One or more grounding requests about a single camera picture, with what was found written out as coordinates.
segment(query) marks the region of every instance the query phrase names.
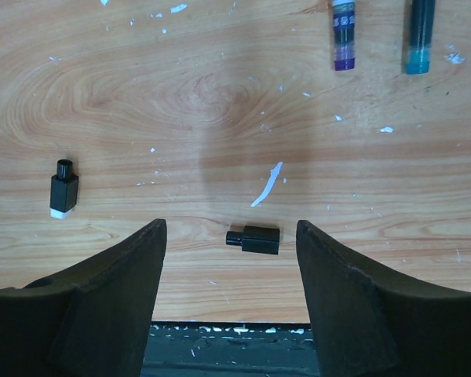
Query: white paint fleck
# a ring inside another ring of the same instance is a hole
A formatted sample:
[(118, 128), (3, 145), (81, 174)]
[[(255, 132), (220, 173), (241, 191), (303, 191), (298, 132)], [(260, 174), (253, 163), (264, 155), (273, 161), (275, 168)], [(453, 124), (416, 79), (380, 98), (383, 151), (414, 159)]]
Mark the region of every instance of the white paint fleck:
[(230, 9), (230, 12), (228, 12), (228, 15), (231, 16), (232, 15), (232, 11), (234, 10), (234, 8), (236, 7), (237, 5), (237, 1), (234, 2), (234, 4), (232, 4), (232, 8)]
[(176, 6), (171, 8), (171, 14), (181, 12), (182, 10), (186, 10), (187, 7), (188, 7), (188, 4), (185, 4), (185, 3), (182, 3), (180, 5), (176, 5)]
[(394, 132), (394, 129), (391, 126), (387, 126), (387, 127), (381, 128), (380, 132), (385, 133), (385, 134), (392, 134)]
[(247, 328), (234, 328), (234, 331), (237, 333), (237, 335), (241, 335), (242, 332), (248, 332), (249, 329), (247, 329)]
[(462, 64), (466, 61), (466, 58), (461, 55), (461, 53), (449, 53), (447, 55), (448, 61), (452, 64)]
[(260, 132), (272, 132), (272, 129), (267, 123), (262, 123), (260, 126)]
[(281, 172), (282, 166), (283, 162), (278, 162), (277, 165), (272, 170), (270, 170), (270, 177), (268, 179), (267, 185), (265, 186), (263, 193), (251, 204), (252, 207), (256, 207), (258, 204), (265, 200), (268, 194), (270, 194), (272, 187), (274, 187), (276, 179), (278, 178), (279, 173)]
[(454, 45), (448, 45), (448, 49), (450, 49), (452, 52), (449, 53), (446, 58), (448, 61), (450, 61), (452, 64), (462, 64), (466, 61), (466, 58), (461, 55), (460, 51), (457, 51)]

